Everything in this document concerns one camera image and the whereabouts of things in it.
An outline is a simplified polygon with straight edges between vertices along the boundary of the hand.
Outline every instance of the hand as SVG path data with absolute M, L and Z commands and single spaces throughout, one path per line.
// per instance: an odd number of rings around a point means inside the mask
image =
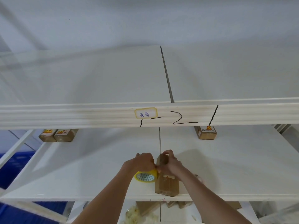
M 165 165 L 159 165 L 157 166 L 157 171 L 160 173 L 164 173 L 167 175 L 173 175 L 176 176 L 178 178 L 177 173 L 179 172 L 180 169 L 182 169 L 184 166 L 182 165 L 182 163 L 180 161 L 178 161 L 177 158 L 175 158 L 173 151 L 170 150 L 166 150 L 165 152 L 163 152 L 163 154 L 169 154 L 169 160 L 168 163 Z
M 137 173 L 138 171 L 151 171 L 156 168 L 154 158 L 151 153 L 139 153 L 136 154 L 136 157 L 130 159 L 124 163 L 125 166 L 128 166 L 132 171 Z

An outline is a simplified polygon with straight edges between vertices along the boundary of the label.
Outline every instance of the label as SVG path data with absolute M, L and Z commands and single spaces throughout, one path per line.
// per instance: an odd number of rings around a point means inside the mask
M 150 119 L 158 117 L 158 110 L 155 107 L 135 109 L 137 119 Z
M 202 132 L 216 132 L 213 126 L 200 126 L 200 129 L 202 130 Z
M 59 129 L 55 135 L 67 135 L 71 129 Z
M 44 130 L 41 133 L 41 135 L 43 135 L 43 136 L 51 136 L 55 131 L 56 131 L 56 129 L 46 129 L 46 130 Z

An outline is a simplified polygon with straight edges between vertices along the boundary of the ceiling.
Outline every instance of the ceiling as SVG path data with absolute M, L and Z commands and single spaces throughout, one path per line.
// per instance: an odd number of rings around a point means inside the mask
M 299 0 L 0 0 L 0 51 L 299 41 Z

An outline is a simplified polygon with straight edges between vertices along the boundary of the yellow tape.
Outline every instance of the yellow tape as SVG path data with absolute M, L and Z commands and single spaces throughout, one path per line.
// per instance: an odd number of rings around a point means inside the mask
M 155 182 L 158 177 L 158 173 L 156 169 L 153 169 L 148 172 L 137 172 L 134 176 L 134 178 L 139 182 Z

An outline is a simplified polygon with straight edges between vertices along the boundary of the small cardboard box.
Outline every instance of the small cardboard box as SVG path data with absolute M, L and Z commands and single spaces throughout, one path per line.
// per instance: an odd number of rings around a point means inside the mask
M 54 138 L 56 131 L 57 129 L 45 129 L 38 137 L 43 142 L 57 142 L 57 140 Z
M 199 139 L 214 140 L 217 132 L 213 126 L 195 126 L 196 133 Z
M 157 158 L 157 165 L 167 164 L 169 156 L 165 154 L 160 154 Z M 180 193 L 178 179 L 174 176 L 168 176 L 164 173 L 158 173 L 158 178 L 155 182 L 155 193 L 166 195 L 166 196 L 176 196 Z
M 78 129 L 58 129 L 54 138 L 58 142 L 71 142 L 77 134 Z

